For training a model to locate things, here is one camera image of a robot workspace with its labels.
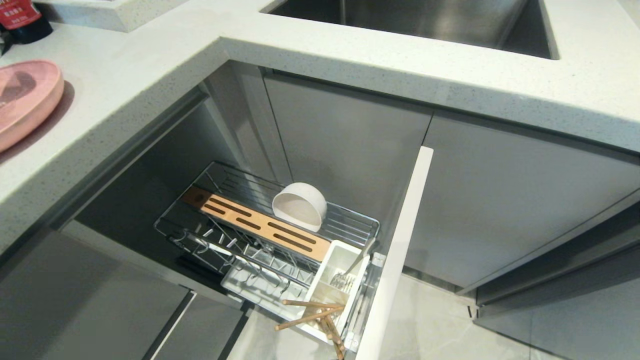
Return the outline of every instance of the wooden chopsticks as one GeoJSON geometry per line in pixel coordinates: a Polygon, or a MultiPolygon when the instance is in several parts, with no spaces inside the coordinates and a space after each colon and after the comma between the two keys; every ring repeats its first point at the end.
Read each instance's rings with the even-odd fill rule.
{"type": "Polygon", "coordinates": [[[304,316],[303,318],[293,320],[290,322],[281,323],[280,325],[276,325],[276,331],[280,331],[282,329],[286,329],[288,327],[292,327],[294,325],[298,325],[299,323],[309,322],[315,320],[322,329],[322,331],[326,334],[326,338],[330,341],[333,341],[333,348],[335,350],[335,354],[338,356],[338,360],[344,359],[344,353],[346,351],[344,347],[344,343],[340,338],[340,334],[338,333],[338,329],[335,327],[335,323],[331,318],[331,315],[337,313],[338,311],[344,310],[344,306],[340,304],[323,304],[321,302],[304,302],[297,300],[283,300],[283,304],[285,305],[295,305],[295,306],[306,306],[307,308],[314,308],[315,311],[320,311],[320,313],[304,316]]]}

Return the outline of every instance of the stainless steel sink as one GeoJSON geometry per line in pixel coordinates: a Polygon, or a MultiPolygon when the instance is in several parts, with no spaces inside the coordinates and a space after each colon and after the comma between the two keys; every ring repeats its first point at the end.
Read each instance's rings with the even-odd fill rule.
{"type": "Polygon", "coordinates": [[[541,0],[287,0],[274,15],[556,59],[541,0]]]}

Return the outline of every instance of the floor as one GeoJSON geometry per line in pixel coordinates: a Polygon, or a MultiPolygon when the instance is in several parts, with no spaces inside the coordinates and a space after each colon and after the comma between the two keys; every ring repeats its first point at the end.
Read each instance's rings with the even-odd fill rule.
{"type": "MultiPolygon", "coordinates": [[[[472,305],[470,299],[403,275],[380,360],[559,360],[474,325],[467,309],[472,305]]],[[[275,332],[276,324],[254,311],[229,359],[335,359],[328,345],[295,329],[275,332]]]]}

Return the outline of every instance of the pink plate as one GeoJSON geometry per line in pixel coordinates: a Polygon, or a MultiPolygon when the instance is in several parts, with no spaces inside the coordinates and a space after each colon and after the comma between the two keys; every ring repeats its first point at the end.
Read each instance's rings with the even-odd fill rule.
{"type": "Polygon", "coordinates": [[[0,68],[0,152],[32,132],[62,97],[60,68],[31,60],[0,68]]]}

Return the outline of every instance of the kitchen counter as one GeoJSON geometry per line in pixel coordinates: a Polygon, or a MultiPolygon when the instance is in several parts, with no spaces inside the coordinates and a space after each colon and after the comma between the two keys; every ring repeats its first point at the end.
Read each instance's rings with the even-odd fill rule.
{"type": "Polygon", "coordinates": [[[73,94],[0,154],[0,253],[227,60],[640,152],[640,29],[615,0],[545,1],[559,60],[259,12],[270,3],[190,0],[131,33],[54,24],[0,58],[55,61],[73,94]]]}

